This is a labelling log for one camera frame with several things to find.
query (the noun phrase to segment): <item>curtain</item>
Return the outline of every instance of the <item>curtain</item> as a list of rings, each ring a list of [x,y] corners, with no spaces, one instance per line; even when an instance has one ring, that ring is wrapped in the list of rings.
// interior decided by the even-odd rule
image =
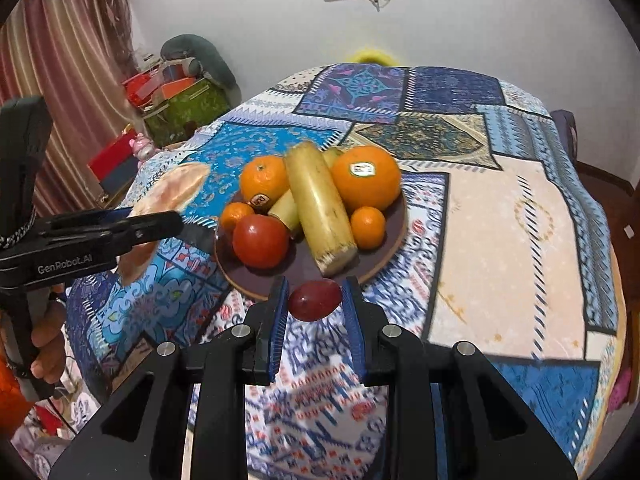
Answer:
[[[20,0],[0,30],[0,101],[43,95],[54,120],[36,180],[41,216],[95,208],[88,162],[139,117],[128,0]]]

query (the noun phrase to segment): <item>small orange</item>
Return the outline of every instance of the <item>small orange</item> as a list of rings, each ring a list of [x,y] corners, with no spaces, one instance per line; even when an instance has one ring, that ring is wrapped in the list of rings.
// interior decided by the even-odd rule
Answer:
[[[251,206],[266,212],[289,189],[287,170],[282,157],[258,156],[240,174],[240,193]]]
[[[385,216],[374,207],[360,207],[351,215],[351,232],[359,249],[377,249],[385,239]]]
[[[244,202],[227,204],[220,215],[220,227],[230,233],[242,218],[252,214],[254,214],[254,209]]]
[[[384,211],[400,195],[400,168],[377,146],[357,146],[343,153],[331,175],[347,211],[362,206]]]

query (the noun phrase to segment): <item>tablecloth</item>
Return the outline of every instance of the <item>tablecloth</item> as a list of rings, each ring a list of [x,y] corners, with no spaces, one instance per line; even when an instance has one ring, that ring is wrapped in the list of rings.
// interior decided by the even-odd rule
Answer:
[[[373,144],[396,158],[409,229],[365,297],[424,340],[475,343],[582,474],[620,366],[625,314],[606,218],[542,102],[453,68],[314,68],[146,162],[123,206],[178,164],[205,162],[210,177],[184,217],[215,226],[251,158],[302,140]],[[213,257],[172,238],[130,286],[112,272],[77,280],[67,330],[104,400],[160,342],[209,340],[250,305]],[[361,478],[380,446],[385,403],[385,388],[356,380],[340,308],[313,323],[289,316],[275,383],[246,389],[249,468]]]

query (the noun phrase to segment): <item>fruit sticker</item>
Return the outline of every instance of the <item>fruit sticker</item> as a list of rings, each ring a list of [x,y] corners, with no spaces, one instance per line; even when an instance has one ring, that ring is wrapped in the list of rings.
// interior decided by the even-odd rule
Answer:
[[[370,162],[356,162],[349,166],[349,171],[355,176],[374,176],[376,167]]]
[[[262,207],[268,201],[269,201],[269,197],[266,195],[263,195],[262,193],[258,193],[250,200],[251,205],[254,207]]]

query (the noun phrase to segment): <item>hand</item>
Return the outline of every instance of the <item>hand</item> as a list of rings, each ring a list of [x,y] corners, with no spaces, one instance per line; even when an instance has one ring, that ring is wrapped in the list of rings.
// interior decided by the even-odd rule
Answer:
[[[64,285],[55,285],[51,290],[62,292]],[[65,307],[59,301],[49,301],[44,317],[31,332],[33,345],[40,349],[38,357],[31,364],[31,373],[49,384],[60,380],[65,371],[65,338],[61,332],[65,319]],[[4,358],[4,345],[0,345],[0,357]]]

